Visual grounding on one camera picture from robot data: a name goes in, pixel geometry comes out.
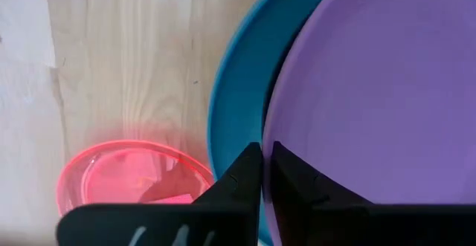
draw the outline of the pink plastic bowl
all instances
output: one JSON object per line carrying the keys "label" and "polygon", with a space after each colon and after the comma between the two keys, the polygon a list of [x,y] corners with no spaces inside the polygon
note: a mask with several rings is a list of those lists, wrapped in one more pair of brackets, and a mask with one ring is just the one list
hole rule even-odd
{"label": "pink plastic bowl", "polygon": [[189,204],[212,184],[207,167],[176,149],[118,140],[93,146],[66,165],[57,205],[64,215],[92,203]]}

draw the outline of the wooden surface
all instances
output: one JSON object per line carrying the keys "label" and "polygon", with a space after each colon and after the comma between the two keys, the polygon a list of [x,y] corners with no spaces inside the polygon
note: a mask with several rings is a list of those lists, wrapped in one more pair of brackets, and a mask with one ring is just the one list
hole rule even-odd
{"label": "wooden surface", "polygon": [[215,72],[255,1],[0,0],[0,244],[52,243],[57,177],[95,143],[153,140],[208,164]]}

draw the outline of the purple plate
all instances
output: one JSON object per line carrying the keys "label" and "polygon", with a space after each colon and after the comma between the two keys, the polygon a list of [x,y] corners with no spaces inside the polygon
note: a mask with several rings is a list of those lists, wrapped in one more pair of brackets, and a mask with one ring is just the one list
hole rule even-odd
{"label": "purple plate", "polygon": [[476,0],[323,0],[274,88],[266,158],[274,141],[375,203],[475,203]]}

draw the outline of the wood grain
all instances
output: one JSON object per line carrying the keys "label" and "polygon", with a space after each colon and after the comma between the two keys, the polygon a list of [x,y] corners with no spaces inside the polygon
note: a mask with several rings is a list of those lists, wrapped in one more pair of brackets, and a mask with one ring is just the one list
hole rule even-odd
{"label": "wood grain", "polygon": [[255,1],[48,0],[54,52],[32,62],[0,54],[0,184],[12,193],[1,200],[11,210],[0,213],[0,236],[51,242],[57,176],[93,144],[153,140],[208,164],[216,69]]}

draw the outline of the teal plate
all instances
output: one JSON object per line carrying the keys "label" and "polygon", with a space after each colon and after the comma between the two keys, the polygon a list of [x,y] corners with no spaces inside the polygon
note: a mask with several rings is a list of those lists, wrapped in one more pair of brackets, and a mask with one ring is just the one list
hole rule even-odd
{"label": "teal plate", "polygon": [[[250,142],[261,142],[268,90],[296,33],[320,1],[259,0],[231,39],[216,75],[208,115],[208,155],[216,178]],[[259,237],[272,245],[263,200]]]}

